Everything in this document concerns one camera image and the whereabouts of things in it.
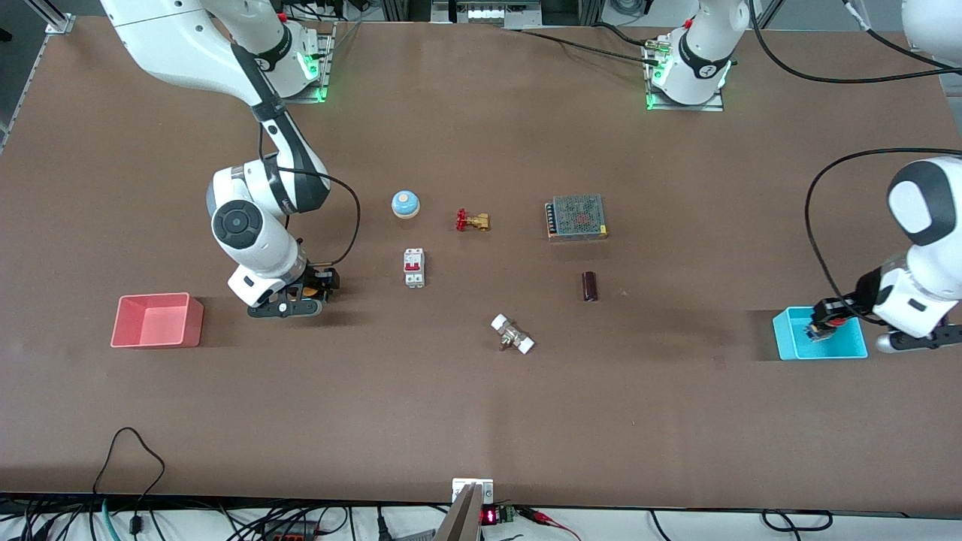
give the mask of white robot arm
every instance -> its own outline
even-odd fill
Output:
[[[656,55],[651,84],[680,104],[705,103],[723,84],[748,20],[746,0],[701,0],[690,25],[658,37],[669,47]]]
[[[889,186],[888,204],[913,245],[859,278],[854,292],[816,304],[808,335],[831,336],[854,311],[875,314],[894,329],[876,341],[880,351],[962,343],[962,325],[946,322],[962,300],[962,157],[903,167]]]
[[[145,71],[172,85],[230,94],[250,106],[278,152],[218,171],[208,188],[211,229],[239,264],[228,285],[253,317],[317,314],[339,279],[333,269],[314,270],[280,220],[323,204],[330,191],[327,170],[262,71],[273,57],[264,60],[263,54],[240,45],[264,49],[290,39],[290,32],[263,0],[102,2],[124,46]],[[215,28],[205,8],[221,17],[237,43]],[[279,55],[284,48],[272,50]],[[286,72],[278,73],[285,79]],[[290,294],[291,287],[294,295],[282,295]]]

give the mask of black cable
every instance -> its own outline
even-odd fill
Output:
[[[351,523],[351,541],[358,541],[357,533],[354,532],[354,508],[347,508],[347,520]]]
[[[314,11],[314,8],[311,8],[307,4],[304,4],[304,8],[295,6],[294,4],[290,4],[290,6],[295,10],[298,10],[299,12],[304,13],[305,15],[310,15],[312,17],[315,17],[317,20],[324,20],[324,19],[347,20],[346,17],[340,16],[340,15],[322,15]]]
[[[264,160],[264,128],[263,128],[263,127],[260,127],[260,128],[258,129],[258,132],[257,132],[257,155],[260,156],[261,161]],[[333,176],[331,176],[331,175],[329,175],[329,174],[325,174],[325,173],[318,172],[318,171],[308,171],[307,169],[295,169],[295,168],[293,168],[293,167],[279,167],[279,166],[278,166],[277,170],[279,170],[279,171],[286,171],[286,172],[295,173],[295,174],[306,174],[306,175],[310,175],[310,176],[315,176],[315,177],[317,177],[317,178],[326,178],[327,180],[329,180],[329,181],[337,184],[338,186],[341,186],[341,187],[344,188],[345,190],[347,190],[347,192],[351,194],[351,197],[354,198],[354,206],[355,206],[355,208],[356,208],[356,210],[357,210],[357,214],[355,215],[355,219],[354,219],[354,234],[351,235],[351,242],[347,245],[347,249],[344,250],[344,253],[341,254],[341,257],[335,259],[334,261],[332,261],[332,262],[330,262],[330,263],[311,264],[311,266],[312,266],[312,267],[334,266],[334,265],[337,265],[338,263],[340,263],[341,261],[343,261],[344,258],[347,257],[347,254],[351,253],[351,248],[354,247],[354,243],[358,240],[358,232],[361,230],[361,199],[358,197],[357,193],[355,193],[354,190],[353,190],[350,186],[347,185],[347,183],[345,183],[345,182],[343,182],[343,181],[341,181],[341,180],[338,180],[337,178],[335,178],[335,177],[333,177]],[[285,229],[288,228],[288,224],[289,224],[289,223],[291,223],[291,216],[290,216],[290,215],[288,215],[287,218],[284,220],[284,228],[285,228]]]
[[[902,73],[901,75],[888,75],[885,77],[869,77],[865,79],[837,79],[834,77],[818,77],[815,75],[809,75],[807,73],[802,73],[797,69],[785,64],[778,57],[774,55],[772,50],[769,48],[768,44],[765,43],[765,39],[762,38],[762,32],[758,28],[758,19],[755,15],[755,3],[748,2],[748,14],[751,17],[751,28],[755,33],[755,38],[758,39],[758,44],[761,45],[762,50],[765,54],[772,59],[772,62],[778,65],[778,67],[788,71],[792,75],[805,79],[806,81],[814,81],[816,83],[833,83],[836,85],[860,85],[868,83],[887,83],[889,81],[901,81],[903,79],[915,79],[917,77],[927,77],[929,75],[942,75],[944,73],[962,73],[962,67],[954,67],[951,69],[932,69],[930,71],[917,71],[914,73]]]
[[[341,531],[341,529],[347,524],[347,507],[341,507],[341,509],[344,511],[344,518],[341,520],[341,523],[338,524],[334,529],[320,529],[320,521],[324,520],[324,514],[333,508],[334,507],[325,507],[324,510],[320,512],[320,516],[317,517],[317,535],[330,535],[332,533],[336,533]]]
[[[661,535],[662,539],[665,541],[671,541],[671,538],[668,537],[668,534],[662,529],[661,523],[658,522],[658,515],[655,514],[655,510],[649,509],[648,512],[651,513],[651,520],[653,520],[655,523],[655,528],[658,530],[658,535]]]
[[[776,526],[772,524],[769,521],[769,513],[778,515],[779,517],[781,517],[781,519],[785,521],[785,524],[788,526],[782,527],[782,526]],[[801,533],[804,531],[805,532],[825,531],[831,528],[832,524],[835,522],[835,518],[832,516],[831,512],[829,511],[819,511],[817,513],[806,513],[806,514],[815,514],[818,516],[825,517],[828,520],[825,521],[825,524],[822,524],[822,525],[802,527],[802,526],[796,526],[795,523],[792,522],[792,519],[789,518],[788,514],[785,513],[785,511],[782,511],[780,509],[762,509],[762,522],[765,523],[765,526],[775,531],[779,531],[781,533],[792,533],[795,536],[796,541],[801,541]]]
[[[825,279],[828,280],[828,285],[831,286],[832,288],[832,293],[834,293],[835,296],[839,299],[842,299],[845,296],[842,295],[842,292],[839,290],[838,285],[835,283],[835,279],[832,278],[832,273],[828,270],[828,264],[825,262],[825,259],[822,256],[822,251],[819,250],[819,245],[818,243],[815,242],[815,234],[812,233],[812,220],[809,215],[809,210],[812,205],[812,193],[815,191],[815,187],[819,184],[819,181],[822,180],[822,177],[825,176],[825,174],[828,173],[833,167],[838,166],[839,164],[847,162],[848,160],[854,160],[855,158],[861,158],[863,156],[873,156],[876,154],[901,154],[901,153],[950,154],[953,156],[962,156],[962,150],[954,150],[951,148],[895,147],[895,148],[873,148],[872,150],[862,150],[861,152],[854,152],[852,154],[848,154],[847,156],[843,156],[838,160],[835,160],[831,164],[828,164],[821,171],[819,171],[819,174],[815,175],[815,178],[812,180],[812,184],[808,186],[808,193],[805,194],[805,233],[808,235],[808,244],[812,246],[812,251],[815,252],[815,258],[819,260],[819,266],[822,267],[822,272],[825,275]],[[869,322],[872,324],[876,324],[876,325],[886,324],[882,320],[874,320],[872,318],[868,318],[866,316],[863,316],[862,314],[859,314],[847,302],[842,302],[842,304],[844,304],[845,307],[856,318],[860,320],[863,320],[865,322]]]
[[[338,263],[343,261],[344,258],[347,257],[347,254],[351,253],[351,248],[354,247],[354,243],[358,240],[358,231],[361,230],[361,199],[358,197],[357,193],[354,192],[354,190],[350,186],[348,186],[345,182],[338,180],[337,178],[334,178],[329,174],[324,174],[322,172],[317,172],[317,171],[308,171],[307,169],[295,169],[293,167],[278,167],[277,170],[286,171],[290,173],[306,174],[306,175],[315,176],[317,178],[326,178],[327,180],[347,190],[347,192],[351,194],[351,197],[354,198],[354,207],[357,210],[357,214],[355,215],[354,234],[351,235],[351,242],[348,243],[347,248],[344,250],[344,253],[341,254],[341,257],[335,259],[330,263],[312,263],[311,267],[329,267],[329,266],[337,265]]]
[[[150,446],[144,443],[143,437],[140,436],[140,433],[137,432],[136,428],[133,428],[132,426],[125,426],[114,433],[114,437],[111,439],[111,446],[107,449],[107,458],[104,459],[104,465],[100,467],[100,472],[97,473],[97,477],[93,480],[93,486],[90,487],[90,492],[92,492],[94,496],[97,496],[97,485],[100,483],[100,478],[104,476],[104,472],[107,471],[107,465],[110,464],[111,462],[111,455],[114,454],[114,445],[116,445],[117,443],[117,437],[122,432],[125,432],[125,431],[131,432],[132,434],[134,434],[134,436],[137,437],[137,441],[138,443],[140,443],[140,446],[143,448],[143,450],[147,451],[147,453],[153,456],[154,459],[157,460],[157,463],[161,465],[160,472],[157,473],[157,476],[154,478],[154,480],[149,485],[147,485],[147,488],[143,489],[143,492],[141,492],[140,496],[137,498],[137,502],[134,503],[134,519],[137,519],[138,518],[137,513],[140,507],[140,502],[142,502],[143,499],[147,496],[147,493],[150,492],[150,490],[154,488],[154,486],[157,485],[158,482],[160,482],[161,477],[164,476],[164,472],[166,472],[167,470],[167,465],[159,454],[156,454],[154,450],[150,449]],[[136,533],[134,533],[134,539],[135,541],[137,540]]]
[[[220,512],[224,515],[224,518],[227,519],[227,522],[231,524],[231,529],[234,531],[234,533],[237,535],[238,538],[241,538],[241,532],[238,531],[237,525],[234,524],[234,517],[232,517],[231,514],[227,512],[227,509],[224,508],[224,504],[220,500],[217,500],[217,506],[220,507]]]
[[[616,52],[614,52],[614,51],[606,51],[606,50],[604,50],[604,49],[598,49],[598,48],[596,48],[596,47],[591,47],[591,46],[589,46],[589,45],[584,45],[584,44],[581,44],[581,43],[575,43],[574,41],[568,41],[567,39],[555,38],[554,36],[548,36],[548,35],[545,35],[545,34],[538,34],[537,32],[526,32],[526,31],[522,31],[522,30],[513,30],[512,32],[517,32],[517,33],[519,33],[519,34],[524,34],[525,36],[534,36],[534,37],[537,37],[537,38],[549,39],[549,40],[551,40],[551,41],[556,41],[556,42],[562,43],[562,44],[564,44],[564,45],[570,45],[570,46],[572,46],[572,47],[577,47],[577,48],[579,48],[579,49],[584,49],[584,50],[586,50],[586,51],[591,51],[591,52],[597,53],[597,54],[599,54],[599,55],[607,55],[607,56],[610,56],[610,57],[620,58],[620,59],[623,59],[623,60],[630,60],[631,62],[640,62],[640,63],[642,63],[642,64],[658,65],[658,62],[655,61],[654,59],[645,59],[645,58],[642,58],[642,57],[633,57],[633,56],[630,56],[630,55],[622,55],[622,53],[616,53]]]
[[[887,40],[886,38],[883,38],[882,36],[880,36],[875,30],[871,28],[866,30],[865,33],[868,34],[869,36],[872,36],[876,41],[892,49],[893,51],[898,51],[900,54],[903,54],[909,58],[914,58],[917,61],[924,62],[929,65],[934,65],[935,67],[940,67],[942,69],[954,69],[954,66],[943,64],[939,61],[926,58],[920,54],[916,54],[915,52],[910,51],[908,49],[899,47],[898,45],[895,45],[894,43]]]
[[[619,39],[621,39],[622,41],[631,43],[632,45],[636,45],[636,46],[639,46],[639,47],[644,47],[644,46],[645,46],[645,40],[643,40],[643,39],[642,39],[642,40],[638,40],[638,39],[629,38],[624,32],[622,32],[617,26],[615,26],[615,25],[613,25],[613,24],[608,24],[608,23],[606,23],[606,22],[598,21],[597,23],[593,24],[592,26],[593,26],[593,27],[596,27],[596,28],[604,28],[604,29],[610,30],[610,31],[614,32],[614,33],[615,33],[615,36],[618,36]]]
[[[161,538],[161,541],[167,541],[166,537],[164,537],[164,532],[161,531],[161,524],[157,522],[157,517],[154,516],[154,508],[150,505],[147,505],[147,512],[150,513],[150,521],[154,523],[154,529],[157,531],[157,536]]]

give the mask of blue plastic box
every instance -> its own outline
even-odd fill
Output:
[[[783,361],[820,359],[864,359],[869,356],[858,320],[848,320],[830,338],[813,342],[805,334],[815,310],[811,306],[789,306],[772,320],[778,356]]]

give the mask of brown tabletop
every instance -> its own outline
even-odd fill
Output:
[[[770,40],[823,75],[924,68],[856,33]],[[365,24],[329,101],[291,107],[363,200],[343,290],[319,317],[255,321],[204,206],[215,170],[256,155],[250,113],[151,78],[81,18],[50,40],[0,158],[0,489],[87,491],[132,425],[166,493],[443,501],[477,476],[541,504],[962,511],[962,348],[778,362],[771,331],[829,294],[802,227],[811,178],[855,150],[959,145],[939,83],[802,82],[752,36],[737,56],[723,114],[647,112],[636,64]],[[913,158],[848,163],[817,193],[844,287],[908,246],[885,194]],[[401,189],[421,198],[409,221]],[[569,193],[603,195],[608,240],[546,241],[543,205]],[[460,207],[492,230],[456,232]],[[334,189],[291,230],[325,259],[353,220]],[[403,285],[406,247],[427,253],[423,290]],[[200,348],[110,348],[119,296],[181,291],[206,308]],[[501,312],[530,354],[497,350]],[[115,459],[104,490],[154,475],[132,439]]]

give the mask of red plastic box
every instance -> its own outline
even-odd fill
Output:
[[[204,305],[186,293],[125,295],[117,304],[111,348],[194,348]]]

